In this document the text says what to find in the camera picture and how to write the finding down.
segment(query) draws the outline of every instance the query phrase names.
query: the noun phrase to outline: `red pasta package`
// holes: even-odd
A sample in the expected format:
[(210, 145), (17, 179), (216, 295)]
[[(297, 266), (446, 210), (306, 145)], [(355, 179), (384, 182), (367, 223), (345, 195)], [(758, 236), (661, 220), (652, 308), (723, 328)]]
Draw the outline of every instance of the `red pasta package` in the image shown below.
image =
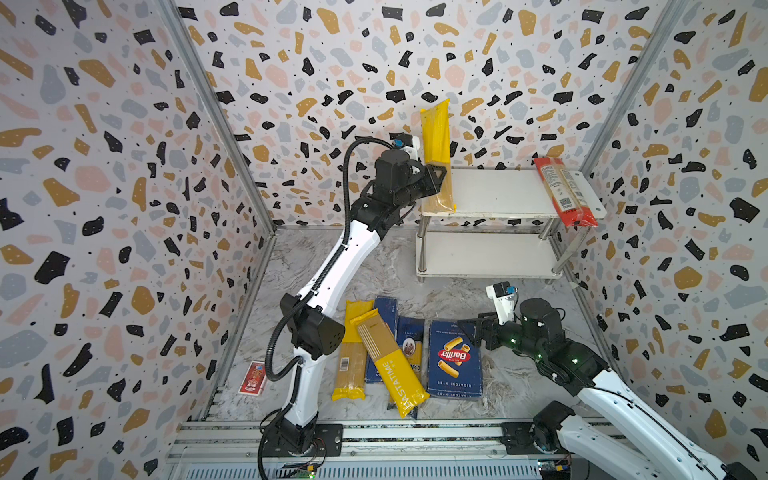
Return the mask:
[(596, 227), (598, 223), (584, 195), (563, 162), (552, 157), (535, 158), (534, 162), (563, 224), (566, 227)]
[(559, 158), (551, 158), (550, 160), (552, 160), (554, 167), (558, 169), (558, 173), (565, 179), (565, 183), (571, 188), (571, 192), (576, 199), (576, 204), (579, 208), (581, 208), (581, 215), (579, 217), (578, 223), (576, 223), (576, 226), (596, 227), (598, 222), (594, 219), (592, 209), (589, 207), (587, 199), (584, 198), (584, 194), (576, 184), (576, 180), (574, 180), (573, 175), (571, 175), (571, 172), (568, 171), (568, 169), (565, 167), (563, 160)]

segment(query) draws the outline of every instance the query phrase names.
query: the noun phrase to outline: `spaghetti package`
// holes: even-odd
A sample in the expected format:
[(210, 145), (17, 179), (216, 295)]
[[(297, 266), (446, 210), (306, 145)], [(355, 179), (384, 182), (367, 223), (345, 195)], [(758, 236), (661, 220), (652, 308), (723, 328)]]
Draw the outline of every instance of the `spaghetti package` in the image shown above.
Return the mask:
[(571, 172), (565, 167), (563, 160), (559, 158), (551, 158), (550, 160), (552, 160), (554, 167), (558, 169), (558, 173), (565, 179), (565, 183), (571, 188), (571, 192), (573, 192), (574, 198), (576, 199), (576, 204), (581, 208), (581, 217), (579, 218), (578, 226), (597, 227), (598, 221), (594, 219), (592, 209), (589, 207), (587, 199), (584, 198), (584, 194), (576, 184), (576, 180), (573, 175), (571, 175)]
[(451, 138), (448, 129), (448, 103), (446, 99), (428, 110), (422, 109), (422, 139), (424, 163), (445, 167), (445, 179), (437, 195), (422, 200), (422, 211), (433, 213), (455, 212), (451, 186)]
[[(391, 296), (377, 296), (373, 301), (373, 308), (379, 311), (384, 323), (389, 327), (392, 335), (397, 334), (397, 299)], [(368, 357), (368, 366), (366, 367), (366, 383), (384, 383), (379, 370), (373, 364), (373, 359)]]
[[(565, 180), (562, 172), (568, 171), (565, 170), (562, 161), (559, 158), (543, 157), (535, 158), (534, 163), (536, 163), (538, 173), (541, 175), (541, 179), (544, 181), (549, 197), (552, 199), (552, 205), (554, 205), (554, 209), (558, 212), (558, 216), (563, 224), (566, 227), (579, 227), (581, 225), (585, 227), (596, 227), (597, 222), (595, 221), (591, 210), (587, 207), (587, 216), (587, 212), (581, 207), (576, 194)], [(586, 205), (586, 200), (584, 200), (583, 195), (581, 195), (581, 199), (584, 201), (584, 205)]]
[(346, 315), (344, 316), (344, 338), (339, 346), (339, 369), (336, 371), (336, 388), (333, 389), (332, 400), (366, 398), (366, 363), (368, 353), (366, 346), (357, 333), (357, 328), (351, 325), (352, 319), (370, 312), (373, 308), (373, 300), (369, 302), (346, 303)]
[(405, 418), (416, 406), (429, 398), (411, 368), (405, 354), (397, 346), (378, 310), (373, 310), (350, 321), (362, 339), (381, 373), (384, 385), (394, 398), (400, 417)]

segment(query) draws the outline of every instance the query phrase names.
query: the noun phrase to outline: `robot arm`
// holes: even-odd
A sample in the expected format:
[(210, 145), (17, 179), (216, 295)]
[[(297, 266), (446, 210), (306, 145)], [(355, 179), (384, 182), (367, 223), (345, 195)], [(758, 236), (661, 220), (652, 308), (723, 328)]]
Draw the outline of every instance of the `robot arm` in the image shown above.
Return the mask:
[[(383, 144), (389, 149), (376, 160), (375, 178), (363, 188), (350, 209), (347, 169), (352, 149), (361, 143)], [(349, 147), (343, 166), (344, 234), (311, 281), (295, 296), (286, 293), (280, 301), (283, 319), (267, 347), (266, 373), (272, 381), (291, 373), (292, 380), (288, 399), (263, 435), (263, 442), (271, 435), (280, 437), (294, 453), (306, 452), (310, 447), (315, 436), (317, 396), (325, 362), (344, 337), (344, 325), (333, 319), (344, 290), (387, 231), (402, 223), (404, 216), (401, 217), (400, 210), (440, 191), (446, 169), (419, 162), (419, 139), (400, 134), (393, 143), (364, 137)], [(292, 334), (294, 357), (288, 366), (275, 373), (274, 346), (284, 326)]]
[(645, 456), (590, 427), (573, 410), (552, 402), (536, 418), (531, 429), (534, 444), (543, 452), (559, 448), (582, 455), (617, 480), (664, 478), (666, 480), (756, 480), (738, 462), (724, 464), (702, 449), (656, 413), (588, 346), (566, 338), (560, 313), (542, 299), (520, 303), (515, 318), (517, 292), (508, 282), (488, 288), (497, 315), (474, 320), (486, 348), (507, 346), (517, 355), (536, 362), (544, 376), (591, 406)]

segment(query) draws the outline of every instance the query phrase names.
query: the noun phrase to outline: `barilla box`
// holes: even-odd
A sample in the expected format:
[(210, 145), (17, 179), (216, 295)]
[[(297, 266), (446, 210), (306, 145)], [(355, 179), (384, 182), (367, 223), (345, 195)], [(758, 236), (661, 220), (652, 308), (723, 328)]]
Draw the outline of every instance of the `barilla box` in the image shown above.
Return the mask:
[(422, 371), (422, 344), (424, 342), (424, 319), (400, 316), (397, 319), (397, 346), (406, 355), (416, 376)]
[(455, 323), (436, 320), (430, 325), (428, 368), (430, 395), (450, 399), (482, 396), (480, 349), (472, 346)]
[[(384, 320), (384, 323), (389, 327), (389, 331), (392, 332), (392, 336), (397, 337), (397, 299), (393, 299), (389, 296), (377, 296), (376, 301), (373, 302), (373, 309), (379, 311), (379, 315)], [(366, 383), (382, 383), (382, 376), (379, 374), (379, 370), (376, 369), (376, 365), (373, 363), (373, 359), (368, 357), (368, 366), (366, 368)]]

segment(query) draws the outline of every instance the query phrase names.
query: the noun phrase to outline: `yellow spaghetti bag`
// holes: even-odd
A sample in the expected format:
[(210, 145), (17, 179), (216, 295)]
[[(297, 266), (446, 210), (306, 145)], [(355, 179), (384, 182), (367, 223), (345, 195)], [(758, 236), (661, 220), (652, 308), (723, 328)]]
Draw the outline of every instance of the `yellow spaghetti bag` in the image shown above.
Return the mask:
[(397, 346), (395, 337), (379, 315), (372, 310), (351, 321), (357, 328), (363, 345), (384, 380), (389, 394), (395, 400), (400, 417), (405, 418), (417, 405), (429, 398), (411, 364)]
[(331, 399), (366, 399), (366, 364), (368, 353), (366, 346), (362, 344), (357, 329), (350, 324), (356, 316), (370, 312), (373, 308), (373, 300), (360, 302), (346, 302), (346, 314), (344, 316), (344, 338), (339, 347), (339, 369), (336, 371), (336, 388), (333, 389)]
[(451, 137), (448, 129), (448, 103), (444, 100), (428, 110), (422, 109), (422, 139), (424, 163), (445, 167), (445, 179), (437, 195), (422, 200), (422, 211), (455, 212), (451, 186)]

